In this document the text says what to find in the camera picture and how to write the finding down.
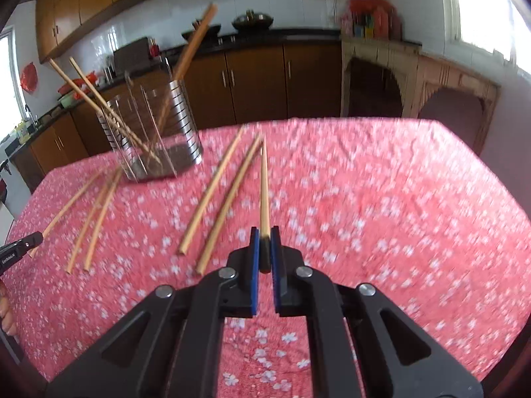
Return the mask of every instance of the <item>hand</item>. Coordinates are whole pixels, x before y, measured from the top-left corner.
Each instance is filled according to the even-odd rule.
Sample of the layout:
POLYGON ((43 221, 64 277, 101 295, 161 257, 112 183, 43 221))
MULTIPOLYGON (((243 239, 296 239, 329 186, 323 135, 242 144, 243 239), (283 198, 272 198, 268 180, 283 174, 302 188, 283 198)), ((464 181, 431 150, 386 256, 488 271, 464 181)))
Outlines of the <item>hand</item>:
POLYGON ((0 280, 0 317, 2 318, 2 329, 9 336, 17 334, 17 323, 15 322, 15 315, 11 310, 9 304, 9 297, 7 296, 7 288, 0 280))

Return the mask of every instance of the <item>red decoration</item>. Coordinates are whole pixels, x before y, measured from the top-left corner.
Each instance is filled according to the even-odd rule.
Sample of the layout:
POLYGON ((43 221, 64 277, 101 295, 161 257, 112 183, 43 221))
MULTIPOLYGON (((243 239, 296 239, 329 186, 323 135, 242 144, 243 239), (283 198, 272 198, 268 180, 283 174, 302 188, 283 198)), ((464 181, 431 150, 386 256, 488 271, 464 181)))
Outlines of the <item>red decoration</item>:
POLYGON ((37 69, 35 64, 30 62, 23 70, 20 76, 20 86, 22 89, 30 94, 33 94, 37 87, 37 69))

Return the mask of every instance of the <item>white tiled wall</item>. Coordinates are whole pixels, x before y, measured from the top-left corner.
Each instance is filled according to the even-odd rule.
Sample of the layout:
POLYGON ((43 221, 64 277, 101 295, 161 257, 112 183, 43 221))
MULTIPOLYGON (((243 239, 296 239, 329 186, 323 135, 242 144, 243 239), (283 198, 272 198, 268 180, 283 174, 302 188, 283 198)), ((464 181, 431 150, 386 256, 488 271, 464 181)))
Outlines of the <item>white tiled wall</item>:
MULTIPOLYGON (((231 22, 247 9, 271 15, 273 28, 335 27, 335 0, 149 0, 94 30, 65 52, 60 62, 67 68, 67 59, 73 56, 84 71, 94 70, 102 65, 101 55, 144 36, 154 37, 161 49, 183 44, 181 33, 192 29, 192 21, 211 1, 218 5, 214 23, 221 24, 220 34, 234 32, 231 22)), ((337 13, 346 1, 337 0, 337 13)))

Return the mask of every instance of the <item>kitchen countertop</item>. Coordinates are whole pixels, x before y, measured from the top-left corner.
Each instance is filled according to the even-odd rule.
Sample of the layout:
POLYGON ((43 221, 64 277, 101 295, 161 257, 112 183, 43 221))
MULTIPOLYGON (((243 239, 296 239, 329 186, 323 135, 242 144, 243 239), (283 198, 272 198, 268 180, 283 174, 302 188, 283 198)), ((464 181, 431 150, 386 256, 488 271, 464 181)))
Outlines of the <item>kitchen countertop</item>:
MULTIPOLYGON (((256 46, 268 46, 276 44, 284 44, 289 42, 310 42, 310 43, 326 43, 326 42, 340 42, 340 31, 338 29, 269 29, 267 31, 257 32, 253 34, 227 34, 219 36, 217 41, 206 42, 204 41, 199 49, 197 50, 196 55, 208 55, 218 52, 226 52, 236 49, 245 49, 247 47, 256 47, 256 46)), ((161 51, 161 59, 164 61, 164 58, 168 59, 169 65, 173 66, 181 52, 184 50, 185 44, 172 47, 166 50, 161 51)), ((152 63, 141 69, 136 70, 131 73, 131 78, 136 78, 142 76, 146 73, 149 73, 155 69, 165 70, 165 63, 160 61, 152 61, 152 63)), ((99 92, 105 92, 110 88, 121 85, 125 82, 123 75, 117 76, 110 84, 106 84, 98 88, 99 92)), ((78 100, 74 102, 70 107, 62 111, 57 116, 54 116, 50 121, 41 125, 35 133, 33 133, 30 139, 24 144, 19 146, 15 151, 9 154, 8 159, 12 159, 25 147, 30 145, 43 131, 50 127, 55 121, 57 121, 62 115, 71 110, 75 109, 83 100, 78 100)))

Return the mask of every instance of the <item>finger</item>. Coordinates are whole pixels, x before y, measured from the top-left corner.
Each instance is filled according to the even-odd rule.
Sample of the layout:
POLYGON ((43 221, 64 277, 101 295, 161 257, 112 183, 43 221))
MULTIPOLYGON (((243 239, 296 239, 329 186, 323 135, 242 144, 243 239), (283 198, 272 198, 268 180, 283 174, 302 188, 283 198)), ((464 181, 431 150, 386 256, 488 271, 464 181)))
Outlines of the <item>finger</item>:
POLYGON ((14 321, 13 324, 11 325, 11 327, 9 328, 9 331, 6 332, 7 335, 9 336, 15 336, 18 332, 18 329, 17 329, 17 322, 14 321))
POLYGON ((8 311, 9 311, 9 299, 1 298, 0 299, 0 317, 4 318, 8 311))
POLYGON ((11 327, 13 326, 13 323, 15 322, 15 316, 13 316, 12 311, 8 311, 4 317, 4 320, 2 320, 2 330, 4 332, 9 331, 11 327))

